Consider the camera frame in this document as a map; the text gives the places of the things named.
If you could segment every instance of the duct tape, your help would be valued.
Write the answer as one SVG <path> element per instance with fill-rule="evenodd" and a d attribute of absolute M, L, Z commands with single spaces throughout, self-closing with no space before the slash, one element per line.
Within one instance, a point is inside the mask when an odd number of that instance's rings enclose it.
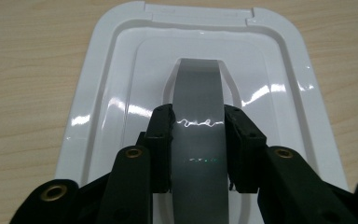
<path fill-rule="evenodd" d="M 172 108 L 175 224 L 228 224 L 222 81 L 216 60 L 182 59 Z"/>

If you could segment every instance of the screw hole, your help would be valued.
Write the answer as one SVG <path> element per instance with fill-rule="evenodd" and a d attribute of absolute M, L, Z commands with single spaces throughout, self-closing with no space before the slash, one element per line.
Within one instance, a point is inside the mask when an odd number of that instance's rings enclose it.
<path fill-rule="evenodd" d="M 293 153 L 290 150 L 279 148 L 275 150 L 275 153 L 282 158 L 290 159 L 293 157 Z"/>
<path fill-rule="evenodd" d="M 126 151 L 126 156 L 128 158 L 137 158 L 142 155 L 142 150 L 138 148 L 132 148 Z"/>
<path fill-rule="evenodd" d="M 45 202 L 53 202 L 63 197 L 67 190 L 65 185 L 51 185 L 42 192 L 40 198 Z"/>

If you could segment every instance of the white plastic tray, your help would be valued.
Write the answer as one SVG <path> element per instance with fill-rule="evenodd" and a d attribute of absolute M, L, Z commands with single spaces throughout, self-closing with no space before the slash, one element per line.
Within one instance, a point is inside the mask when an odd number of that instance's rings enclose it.
<path fill-rule="evenodd" d="M 310 59 L 296 27 L 263 9 L 130 2 L 95 27 L 69 115 L 56 178 L 80 186 L 110 172 L 117 152 L 172 102 L 181 58 L 219 60 L 225 104 L 242 108 L 270 146 L 297 150 L 323 180 L 346 188 Z M 154 223 L 173 223 L 170 194 Z M 256 195 L 229 193 L 230 223 L 263 223 Z"/>

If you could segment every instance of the wooden table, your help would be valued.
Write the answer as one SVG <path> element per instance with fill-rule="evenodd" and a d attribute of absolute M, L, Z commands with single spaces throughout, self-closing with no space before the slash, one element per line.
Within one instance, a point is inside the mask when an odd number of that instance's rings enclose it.
<path fill-rule="evenodd" d="M 53 178 L 92 29 L 118 0 L 0 1 L 0 223 Z M 351 189 L 358 182 L 358 1 L 148 1 L 266 7 L 308 46 Z"/>

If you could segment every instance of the gray tape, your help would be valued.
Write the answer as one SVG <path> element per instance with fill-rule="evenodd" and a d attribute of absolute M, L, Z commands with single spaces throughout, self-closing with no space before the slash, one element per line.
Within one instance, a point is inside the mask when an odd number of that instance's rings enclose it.
<path fill-rule="evenodd" d="M 214 60 L 182 59 L 173 93 L 175 224 L 228 224 L 222 81 Z"/>

